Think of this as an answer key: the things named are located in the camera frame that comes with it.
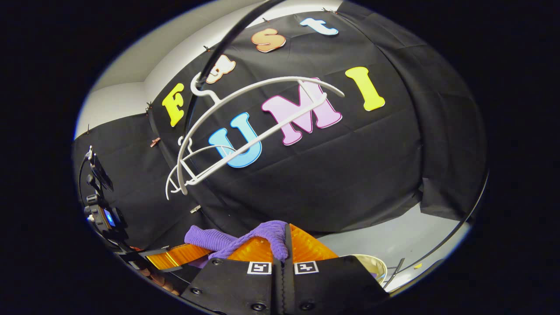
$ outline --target black backdrop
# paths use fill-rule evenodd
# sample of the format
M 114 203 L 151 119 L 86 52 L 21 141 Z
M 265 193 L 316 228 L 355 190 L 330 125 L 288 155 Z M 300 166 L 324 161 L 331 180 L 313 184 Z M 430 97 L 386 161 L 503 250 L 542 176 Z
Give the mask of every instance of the black backdrop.
M 326 21 L 339 34 L 325 36 L 300 26 L 299 21 L 307 17 Z M 264 54 L 250 38 L 270 27 L 287 42 Z M 465 83 L 422 39 L 372 11 L 343 2 L 338 14 L 305 12 L 247 28 L 225 51 L 236 62 L 235 70 L 206 86 L 224 98 L 274 77 L 319 77 L 345 92 L 345 98 L 328 93 L 342 120 L 304 135 L 291 146 L 282 145 L 282 134 L 277 132 L 262 141 L 256 162 L 240 169 L 226 166 L 208 179 L 216 195 L 199 184 L 189 187 L 190 196 L 171 194 L 172 202 L 166 202 L 161 155 L 169 171 L 179 152 L 177 139 L 183 135 L 183 125 L 194 123 L 213 103 L 199 98 L 192 119 L 184 117 L 172 127 L 162 101 L 182 83 L 181 95 L 189 104 L 189 84 L 209 55 L 201 54 L 163 88 L 148 111 L 149 120 L 118 119 L 76 139 L 76 175 L 83 152 L 96 140 L 98 154 L 116 179 L 110 201 L 130 218 L 133 245 L 146 248 L 179 221 L 200 224 L 201 214 L 185 216 L 182 202 L 189 209 L 201 204 L 200 212 L 221 230 L 241 236 L 268 220 L 287 221 L 312 233 L 364 228 L 393 219 L 420 200 L 422 212 L 459 220 L 478 198 L 486 171 L 486 138 Z M 358 66 L 370 70 L 384 107 L 363 109 L 359 89 L 344 74 Z M 257 134 L 272 127 L 273 117 L 260 106 L 273 95 L 298 104 L 297 83 L 264 86 L 232 100 L 197 130 L 193 150 L 207 146 L 213 132 L 227 127 L 242 112 L 249 113 Z M 161 142 L 149 148 L 147 144 L 156 137 Z M 244 144 L 236 132 L 228 137 L 234 147 Z M 216 150 L 208 150 L 192 162 L 201 171 L 219 158 Z
M 40 192 L 8 195 L 15 201 L 6 209 L 8 218 L 19 216 L 4 228 L 4 250 L 15 259 L 8 260 L 4 275 L 6 311 L 191 313 L 107 254 L 82 221 L 68 166 L 80 104 L 104 67 L 192 5 L 5 4 L 4 52 L 13 60 L 7 71 L 20 87 L 7 95 L 17 97 L 11 104 L 37 105 L 26 111 L 6 106 L 9 113 L 17 110 L 6 124 L 26 122 L 24 131 L 3 139 L 5 154 L 16 158 L 8 179 L 16 188 L 29 187 L 30 179 L 42 184 Z M 377 1 L 375 11 L 413 30 L 464 77 L 486 122 L 492 169 L 485 207 L 463 245 L 379 312 L 553 314 L 555 290 L 547 283 L 555 281 L 554 251 L 547 249 L 554 238 L 546 223 L 554 222 L 557 205 L 550 197 L 557 185 L 550 172 L 554 155 L 547 150 L 558 139 L 545 78 L 558 27 L 555 10 L 544 2 Z M 22 159 L 30 151 L 40 154 Z M 520 261 L 533 272 L 520 273 Z

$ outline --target clip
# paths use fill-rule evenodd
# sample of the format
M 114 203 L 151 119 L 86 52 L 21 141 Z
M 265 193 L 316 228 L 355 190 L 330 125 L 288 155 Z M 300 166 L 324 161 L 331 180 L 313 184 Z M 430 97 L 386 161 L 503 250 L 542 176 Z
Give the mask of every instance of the clip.
M 197 212 L 200 208 L 202 208 L 202 207 L 201 207 L 200 205 L 198 205 L 198 206 L 196 206 L 195 208 L 193 208 L 193 209 L 190 211 L 190 213 L 193 214 L 193 213 Z
M 157 139 L 152 140 L 152 144 L 150 147 L 154 147 L 161 139 L 158 137 Z
M 146 104 L 148 105 L 148 107 L 146 107 L 146 116 L 148 116 L 148 111 L 152 108 L 152 102 L 146 102 Z
M 325 12 L 332 12 L 332 13 L 334 13 L 334 14 L 338 14 L 338 12 L 337 12 L 337 11 L 333 11 L 333 10 L 327 10 L 327 9 L 325 9 L 325 8 L 323 8 L 323 11 L 325 11 Z

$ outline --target purple towel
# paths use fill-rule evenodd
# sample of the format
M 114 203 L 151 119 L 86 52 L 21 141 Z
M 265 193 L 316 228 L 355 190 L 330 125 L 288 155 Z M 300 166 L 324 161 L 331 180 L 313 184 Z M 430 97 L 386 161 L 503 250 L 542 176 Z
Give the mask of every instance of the purple towel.
M 270 243 L 272 255 L 281 262 L 284 262 L 286 258 L 288 258 L 288 249 L 285 244 L 286 224 L 286 222 L 278 220 L 261 223 L 254 230 L 240 238 L 235 238 L 215 229 L 202 230 L 193 225 L 185 235 L 185 243 L 206 248 L 215 253 L 193 261 L 189 263 L 189 265 L 203 268 L 208 260 L 212 258 L 226 259 L 233 254 L 236 249 L 253 237 L 262 237 L 266 239 Z

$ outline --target black cable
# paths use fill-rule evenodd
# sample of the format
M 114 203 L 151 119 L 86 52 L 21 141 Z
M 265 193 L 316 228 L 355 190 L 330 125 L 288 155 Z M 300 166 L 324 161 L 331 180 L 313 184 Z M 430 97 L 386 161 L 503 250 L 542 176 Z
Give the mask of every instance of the black cable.
M 91 222 L 90 220 L 88 220 L 88 222 L 90 222 L 90 225 L 92 226 L 92 229 L 94 230 L 95 233 L 97 233 L 102 239 L 104 239 L 105 241 L 107 241 L 109 244 L 112 244 L 114 247 L 111 248 L 113 250 L 120 250 L 121 248 L 118 245 L 115 245 L 115 243 L 111 242 L 108 238 L 104 237 L 100 232 L 99 229 L 95 226 L 95 224 L 93 222 Z
M 417 263 L 421 262 L 422 260 L 424 260 L 426 257 L 428 257 L 429 255 L 433 254 L 436 250 L 438 250 L 443 244 L 445 244 L 451 237 L 453 237 L 453 235 L 455 235 L 455 233 L 457 233 L 457 231 L 463 226 L 463 224 L 465 224 L 465 222 L 470 218 L 471 214 L 474 212 L 474 210 L 477 208 L 478 203 L 480 202 L 480 199 L 482 198 L 482 195 L 484 193 L 484 190 L 486 188 L 486 183 L 488 182 L 488 175 L 489 172 L 486 172 L 486 178 L 484 179 L 484 184 L 482 186 L 482 190 L 480 191 L 480 195 L 478 196 L 477 202 L 474 204 L 473 208 L 471 209 L 471 211 L 461 219 L 461 221 L 459 221 L 459 223 L 457 223 L 457 225 L 455 226 L 455 228 L 449 232 L 449 234 L 438 244 L 436 245 L 434 248 L 432 248 L 431 251 L 429 251 L 427 254 L 425 254 L 424 256 L 422 256 L 420 259 L 416 260 L 415 262 L 411 263 L 408 267 L 405 267 L 401 270 L 397 270 L 395 271 L 395 275 L 398 274 L 399 272 L 405 271 L 406 269 L 409 269 L 412 266 L 416 266 Z
M 183 281 L 185 281 L 186 283 L 190 284 L 189 281 L 186 281 L 185 279 L 183 279 L 183 278 L 181 278 L 180 276 L 174 274 L 173 272 L 169 272 L 169 273 L 172 274 L 172 275 L 174 275 L 175 277 L 179 278 L 179 280 L 183 280 Z
M 99 181 L 99 196 L 105 199 L 105 196 L 103 195 L 103 184 L 101 184 L 101 181 Z
M 251 24 L 254 20 L 256 20 L 257 17 L 259 17 L 260 15 L 262 15 L 263 13 L 267 12 L 270 8 L 272 8 L 273 6 L 283 2 L 284 0 L 269 0 L 263 4 L 261 4 L 260 6 L 258 6 L 257 8 L 254 8 L 251 12 L 249 12 L 247 15 L 245 15 L 239 22 L 237 22 L 236 25 L 234 25 L 231 30 L 226 34 L 226 36 L 223 37 L 222 41 L 218 44 L 218 47 L 216 48 L 216 50 L 214 50 L 214 52 L 212 53 L 212 55 L 210 56 L 210 59 L 208 60 L 208 62 L 206 63 L 206 65 L 204 66 L 204 68 L 202 69 L 202 72 L 200 73 L 200 77 L 199 79 L 197 79 L 196 82 L 196 88 L 198 90 L 200 90 L 202 88 L 202 86 L 204 85 L 204 83 L 206 82 L 206 79 L 208 78 L 208 75 L 210 74 L 210 71 L 212 70 L 212 68 L 214 67 L 214 65 L 216 64 L 216 62 L 218 61 L 218 59 L 220 58 L 220 56 L 222 55 L 222 53 L 226 50 L 226 48 L 233 42 L 233 40 L 247 27 L 249 26 L 249 24 Z M 186 110 L 186 115 L 185 115 L 185 124 L 183 125 L 183 135 L 186 137 L 186 131 L 189 129 L 190 127 L 190 122 L 192 119 L 192 115 L 194 112 L 194 107 L 195 104 L 197 102 L 198 97 L 196 95 L 193 94 L 193 96 L 190 99 L 189 102 L 189 107 Z M 198 169 L 196 167 L 196 165 L 193 163 L 193 167 L 195 169 L 196 172 L 198 172 Z M 222 203 L 224 205 L 225 208 L 229 208 L 228 205 L 225 203 L 225 201 L 218 196 L 218 194 L 216 193 L 216 191 L 214 190 L 214 187 L 210 184 L 210 182 L 208 182 L 206 179 L 203 180 L 203 183 L 206 185 L 206 187 L 212 192 L 212 194 L 214 194 L 214 196 L 216 198 L 218 198 L 218 200 L 220 201 L 220 203 Z M 218 228 L 220 228 L 212 219 L 210 219 L 204 212 L 202 212 L 202 214 L 215 226 L 217 226 Z
M 283 2 L 284 0 L 269 0 L 265 3 L 261 4 L 257 8 L 254 8 L 251 12 L 249 12 L 246 16 L 244 16 L 236 25 L 234 25 L 231 30 L 223 37 L 222 41 L 218 44 L 218 47 L 210 56 L 210 59 L 206 63 L 206 66 L 202 69 L 200 73 L 200 78 L 196 83 L 197 89 L 200 90 L 202 85 L 206 82 L 210 71 L 224 52 L 226 48 L 231 44 L 231 42 L 247 27 L 251 22 L 256 20 L 261 14 L 267 12 L 273 6 Z

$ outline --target blue led light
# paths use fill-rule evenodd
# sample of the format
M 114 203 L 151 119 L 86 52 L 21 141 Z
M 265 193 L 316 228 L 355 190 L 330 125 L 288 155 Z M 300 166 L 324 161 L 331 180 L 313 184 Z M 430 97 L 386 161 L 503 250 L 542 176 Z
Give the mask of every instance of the blue led light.
M 107 210 L 103 209 L 105 211 L 105 216 L 107 217 L 107 221 L 109 221 L 109 224 L 111 226 L 115 226 L 115 222 L 113 222 L 113 217 L 111 216 L 111 213 L 109 213 Z

